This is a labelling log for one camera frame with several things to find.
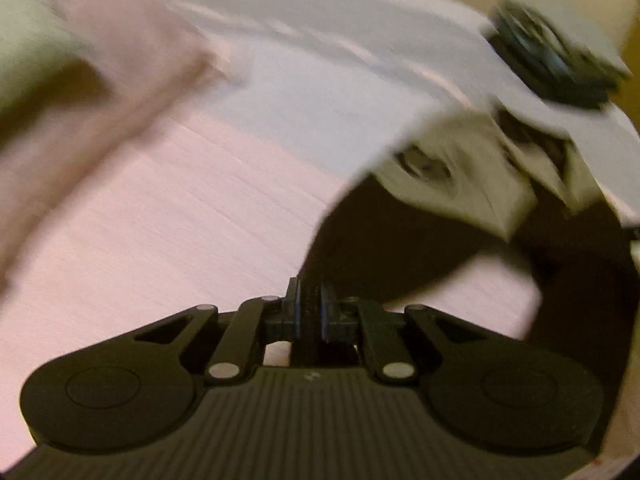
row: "folded cloth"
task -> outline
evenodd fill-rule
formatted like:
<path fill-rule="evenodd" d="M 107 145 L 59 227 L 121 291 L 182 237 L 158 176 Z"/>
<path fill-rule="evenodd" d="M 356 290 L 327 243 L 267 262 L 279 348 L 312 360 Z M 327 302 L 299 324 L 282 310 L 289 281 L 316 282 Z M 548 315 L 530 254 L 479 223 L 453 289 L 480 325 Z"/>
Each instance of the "folded cloth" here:
<path fill-rule="evenodd" d="M 46 213 L 212 70 L 211 44 L 163 0 L 60 0 L 84 63 L 0 116 L 0 276 Z"/>
<path fill-rule="evenodd" d="M 78 59 L 54 0 L 0 0 L 0 112 Z"/>

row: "circular pad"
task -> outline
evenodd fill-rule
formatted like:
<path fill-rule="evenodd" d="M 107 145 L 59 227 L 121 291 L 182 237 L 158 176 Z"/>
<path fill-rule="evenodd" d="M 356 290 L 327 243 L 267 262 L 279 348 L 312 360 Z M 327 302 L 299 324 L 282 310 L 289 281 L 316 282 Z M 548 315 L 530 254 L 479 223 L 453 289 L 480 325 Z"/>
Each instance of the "circular pad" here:
<path fill-rule="evenodd" d="M 457 350 L 420 378 L 420 389 L 458 436 L 524 455 L 569 449 L 590 436 L 602 388 L 582 365 L 513 341 L 474 341 Z"/>
<path fill-rule="evenodd" d="M 20 408 L 40 442 L 107 452 L 170 431 L 193 399 L 190 374 L 164 345 L 114 340 L 38 368 L 22 387 Z"/>

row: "pink surface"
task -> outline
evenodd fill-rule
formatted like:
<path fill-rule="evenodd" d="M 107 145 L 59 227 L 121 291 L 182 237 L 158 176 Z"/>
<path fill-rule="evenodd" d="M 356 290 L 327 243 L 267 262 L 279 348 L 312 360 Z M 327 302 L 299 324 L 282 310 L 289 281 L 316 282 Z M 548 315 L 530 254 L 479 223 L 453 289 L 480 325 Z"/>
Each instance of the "pink surface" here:
<path fill-rule="evenodd" d="M 49 221 L 0 305 L 0 470 L 32 446 L 20 387 L 47 360 L 199 303 L 283 294 L 344 183 L 193 108 L 116 154 Z M 530 277 L 480 258 L 428 294 L 518 335 Z M 283 362 L 282 352 L 271 354 Z"/>

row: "dark fabric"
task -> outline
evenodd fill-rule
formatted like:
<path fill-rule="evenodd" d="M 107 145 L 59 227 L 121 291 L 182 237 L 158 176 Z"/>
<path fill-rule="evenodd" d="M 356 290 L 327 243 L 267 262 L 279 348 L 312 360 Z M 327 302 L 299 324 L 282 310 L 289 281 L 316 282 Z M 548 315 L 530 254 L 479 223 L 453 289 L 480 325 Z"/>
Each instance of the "dark fabric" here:
<path fill-rule="evenodd" d="M 563 172 L 563 141 L 518 129 L 513 118 L 500 124 L 516 142 L 540 145 Z M 575 358 L 604 386 L 602 416 L 589 443 L 597 452 L 626 367 L 638 274 L 628 238 L 604 199 L 571 216 L 562 201 L 530 184 L 538 204 L 505 244 L 465 222 L 400 202 L 366 176 L 324 220 L 299 276 L 309 285 L 331 283 L 338 297 L 386 303 L 436 283 L 480 251 L 523 253 L 543 296 L 528 342 Z"/>

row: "ribbed black plate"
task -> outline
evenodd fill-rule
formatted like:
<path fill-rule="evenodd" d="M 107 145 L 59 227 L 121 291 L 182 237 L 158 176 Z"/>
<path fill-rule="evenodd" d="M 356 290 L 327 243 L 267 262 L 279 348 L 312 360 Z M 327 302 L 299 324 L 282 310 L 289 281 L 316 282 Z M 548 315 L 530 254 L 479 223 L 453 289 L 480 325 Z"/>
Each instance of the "ribbed black plate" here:
<path fill-rule="evenodd" d="M 40 446 L 7 480 L 560 480 L 586 464 L 581 448 L 503 456 L 447 433 L 409 388 L 362 368 L 260 368 L 213 388 L 169 436 L 101 456 Z"/>

